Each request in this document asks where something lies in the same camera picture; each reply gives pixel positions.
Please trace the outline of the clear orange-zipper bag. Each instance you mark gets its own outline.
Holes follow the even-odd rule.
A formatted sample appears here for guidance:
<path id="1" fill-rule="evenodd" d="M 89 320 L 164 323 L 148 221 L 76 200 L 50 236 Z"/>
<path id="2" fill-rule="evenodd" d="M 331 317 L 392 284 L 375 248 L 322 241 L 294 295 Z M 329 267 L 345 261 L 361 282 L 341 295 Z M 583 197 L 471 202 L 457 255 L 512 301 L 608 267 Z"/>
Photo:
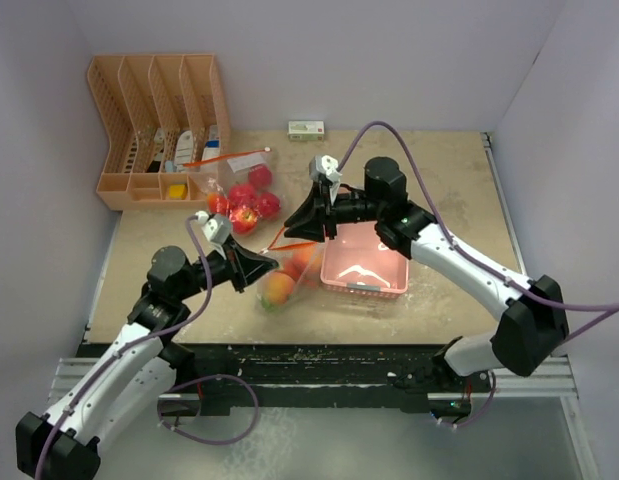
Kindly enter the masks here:
<path id="1" fill-rule="evenodd" d="M 188 162 L 190 175 L 212 214 L 228 218 L 236 235 L 249 235 L 279 219 L 286 206 L 283 185 L 274 172 L 275 151 L 258 150 Z"/>
<path id="2" fill-rule="evenodd" d="M 285 227 L 281 227 L 272 242 L 268 245 L 268 247 L 261 251 L 261 253 L 265 256 L 268 256 L 278 261 L 279 268 L 274 270 L 273 272 L 284 272 L 296 281 L 295 289 L 290 295 L 287 302 L 283 305 L 279 305 L 279 308 L 274 312 L 280 311 L 283 308 L 289 306 L 290 304 L 295 303 L 297 300 L 309 295 L 310 293 L 315 291 L 321 284 L 321 269 L 318 274 L 314 275 L 308 275 L 307 273 L 298 274 L 294 271 L 292 265 L 290 264 L 290 257 L 294 250 L 313 245 L 321 248 L 324 253 L 325 244 L 310 242 L 306 240 L 285 238 L 283 235 L 284 231 Z M 266 274 L 257 282 L 257 298 L 259 303 L 262 295 L 264 282 L 273 272 Z"/>

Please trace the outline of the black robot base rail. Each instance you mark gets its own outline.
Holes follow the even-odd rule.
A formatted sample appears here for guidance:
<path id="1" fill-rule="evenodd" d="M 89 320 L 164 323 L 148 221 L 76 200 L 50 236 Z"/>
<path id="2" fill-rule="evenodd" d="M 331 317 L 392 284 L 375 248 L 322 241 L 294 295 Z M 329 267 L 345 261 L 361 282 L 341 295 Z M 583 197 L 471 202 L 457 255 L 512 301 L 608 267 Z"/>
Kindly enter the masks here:
<path id="1" fill-rule="evenodd" d="M 173 343 L 159 356 L 177 383 L 197 394 L 200 412 L 234 407 L 390 408 L 466 415 L 468 396 L 486 393 L 486 371 L 448 373 L 439 345 Z"/>

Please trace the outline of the red apple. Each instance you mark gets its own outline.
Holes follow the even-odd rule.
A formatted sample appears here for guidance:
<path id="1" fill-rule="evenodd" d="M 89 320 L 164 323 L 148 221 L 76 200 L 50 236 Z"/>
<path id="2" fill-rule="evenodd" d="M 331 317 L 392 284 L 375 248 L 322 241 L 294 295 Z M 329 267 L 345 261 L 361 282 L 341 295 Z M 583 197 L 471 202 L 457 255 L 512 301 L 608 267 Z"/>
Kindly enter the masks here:
<path id="1" fill-rule="evenodd" d="M 273 174 L 265 164 L 258 164 L 249 169 L 248 182 L 257 190 L 267 190 L 273 183 Z"/>
<path id="2" fill-rule="evenodd" d="M 251 207 L 238 206 L 231 210 L 229 220 L 236 235 L 246 235 L 258 225 L 259 215 Z"/>

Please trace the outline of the clear orange-zipper top bag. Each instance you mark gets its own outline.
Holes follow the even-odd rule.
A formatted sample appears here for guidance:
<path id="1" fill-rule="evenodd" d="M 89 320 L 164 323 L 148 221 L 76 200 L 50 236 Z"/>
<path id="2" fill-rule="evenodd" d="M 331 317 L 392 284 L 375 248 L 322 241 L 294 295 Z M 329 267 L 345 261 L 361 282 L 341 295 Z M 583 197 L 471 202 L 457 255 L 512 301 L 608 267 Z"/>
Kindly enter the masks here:
<path id="1" fill-rule="evenodd" d="M 274 172 L 275 151 L 258 150 L 188 162 L 190 175 L 212 214 L 228 218 L 236 235 L 249 235 L 279 219 L 286 206 L 283 185 Z"/>

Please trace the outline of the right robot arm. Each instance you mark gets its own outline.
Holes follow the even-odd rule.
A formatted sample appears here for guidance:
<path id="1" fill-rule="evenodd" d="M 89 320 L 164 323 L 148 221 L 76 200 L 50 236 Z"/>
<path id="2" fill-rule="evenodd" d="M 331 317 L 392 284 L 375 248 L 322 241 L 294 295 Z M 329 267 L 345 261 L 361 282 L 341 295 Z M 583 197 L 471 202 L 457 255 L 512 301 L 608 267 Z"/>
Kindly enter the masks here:
<path id="1" fill-rule="evenodd" d="M 551 305 L 562 299 L 558 283 L 512 271 L 444 232 L 440 220 L 409 200 L 395 160 L 369 160 L 361 189 L 342 185 L 338 162 L 328 155 L 316 156 L 309 174 L 312 188 L 285 221 L 285 237 L 323 242 L 344 224 L 372 222 L 386 247 L 437 271 L 497 320 L 494 332 L 457 337 L 437 352 L 433 376 L 441 389 L 456 391 L 469 375 L 498 368 L 528 377 L 568 336 L 565 313 Z"/>

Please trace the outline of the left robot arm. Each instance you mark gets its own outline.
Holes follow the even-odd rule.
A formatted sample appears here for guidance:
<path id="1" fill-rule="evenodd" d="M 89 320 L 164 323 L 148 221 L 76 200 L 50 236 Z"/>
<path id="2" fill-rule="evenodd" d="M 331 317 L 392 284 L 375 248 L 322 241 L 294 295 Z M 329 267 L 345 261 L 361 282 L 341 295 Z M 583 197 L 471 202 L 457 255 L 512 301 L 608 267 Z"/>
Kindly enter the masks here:
<path id="1" fill-rule="evenodd" d="M 27 413 L 16 425 L 18 469 L 33 479 L 94 478 L 137 414 L 167 390 L 193 384 L 194 355 L 173 340 L 194 316 L 185 300 L 225 282 L 243 292 L 277 266 L 232 237 L 196 262 L 176 246 L 159 249 L 139 300 L 98 361 L 44 414 Z"/>

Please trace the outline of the dark red round fruit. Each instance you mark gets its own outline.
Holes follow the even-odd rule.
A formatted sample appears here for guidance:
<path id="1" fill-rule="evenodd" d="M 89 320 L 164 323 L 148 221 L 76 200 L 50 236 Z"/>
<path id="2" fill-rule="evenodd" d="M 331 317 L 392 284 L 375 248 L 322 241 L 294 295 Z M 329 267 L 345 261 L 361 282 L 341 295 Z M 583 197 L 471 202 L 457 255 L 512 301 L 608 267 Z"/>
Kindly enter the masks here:
<path id="1" fill-rule="evenodd" d="M 236 184 L 230 188 L 227 198 L 232 208 L 251 208 L 256 204 L 258 191 L 249 183 Z"/>

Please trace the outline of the yellow red pear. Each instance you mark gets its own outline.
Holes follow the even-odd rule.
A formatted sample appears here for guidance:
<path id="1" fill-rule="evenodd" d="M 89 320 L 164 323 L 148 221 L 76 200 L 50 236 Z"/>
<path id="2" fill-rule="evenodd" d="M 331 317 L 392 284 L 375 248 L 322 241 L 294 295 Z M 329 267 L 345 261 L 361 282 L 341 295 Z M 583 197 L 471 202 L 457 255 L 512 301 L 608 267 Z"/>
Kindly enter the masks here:
<path id="1" fill-rule="evenodd" d="M 206 196 L 208 211 L 213 214 L 227 216 L 230 212 L 228 199 L 220 193 L 210 193 Z"/>

